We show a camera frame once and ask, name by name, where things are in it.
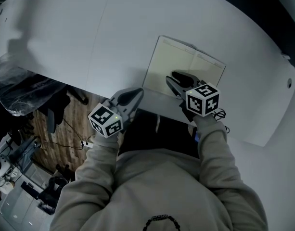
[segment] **beige hoodie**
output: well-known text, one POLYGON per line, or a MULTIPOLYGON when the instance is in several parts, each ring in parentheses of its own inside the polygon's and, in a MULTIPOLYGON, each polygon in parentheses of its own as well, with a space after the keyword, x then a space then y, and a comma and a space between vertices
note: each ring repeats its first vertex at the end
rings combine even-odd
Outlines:
POLYGON ((267 230, 262 204, 235 166, 225 127, 211 116, 194 120, 200 160, 166 149, 116 159, 117 137, 96 136, 76 181, 62 191, 51 230, 267 230))

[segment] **plastic bag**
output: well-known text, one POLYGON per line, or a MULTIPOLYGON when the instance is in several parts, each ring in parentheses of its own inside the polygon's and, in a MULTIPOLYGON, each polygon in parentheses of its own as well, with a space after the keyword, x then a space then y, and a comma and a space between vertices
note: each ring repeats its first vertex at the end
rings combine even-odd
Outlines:
POLYGON ((18 67, 14 55, 0 57, 0 103, 13 116, 33 112, 65 86, 18 67))

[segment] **white cube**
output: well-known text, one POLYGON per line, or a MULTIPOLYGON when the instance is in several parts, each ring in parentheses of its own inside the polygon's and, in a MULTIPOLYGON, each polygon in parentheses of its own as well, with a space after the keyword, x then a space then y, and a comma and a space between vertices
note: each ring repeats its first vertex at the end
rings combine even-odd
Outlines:
POLYGON ((123 129, 122 117, 101 103, 89 114, 89 120, 91 126, 106 138, 123 129))
POLYGON ((219 90, 207 83, 186 92, 187 110, 199 116, 207 116, 219 106, 219 90))

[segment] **white table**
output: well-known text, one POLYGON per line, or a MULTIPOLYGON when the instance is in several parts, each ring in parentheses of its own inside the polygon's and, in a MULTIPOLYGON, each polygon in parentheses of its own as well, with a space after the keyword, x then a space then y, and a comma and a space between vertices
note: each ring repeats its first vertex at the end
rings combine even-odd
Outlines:
MULTIPOLYGON (((227 65, 218 88, 230 135, 257 145, 295 90, 280 49, 225 0, 7 0, 1 9, 0 56, 19 52, 20 66, 105 97, 142 86, 160 35, 195 45, 227 65)), ((140 107, 187 122, 179 103, 146 90, 140 107)))

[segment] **person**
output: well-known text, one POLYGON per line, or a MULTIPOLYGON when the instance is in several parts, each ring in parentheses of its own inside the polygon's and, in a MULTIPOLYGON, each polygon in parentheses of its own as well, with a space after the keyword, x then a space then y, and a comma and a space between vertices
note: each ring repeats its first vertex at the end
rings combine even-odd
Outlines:
POLYGON ((152 114, 134 119, 119 152, 117 135, 97 134, 76 181, 62 190, 51 231, 268 230, 225 126, 212 115, 193 120, 196 148, 187 126, 152 114))

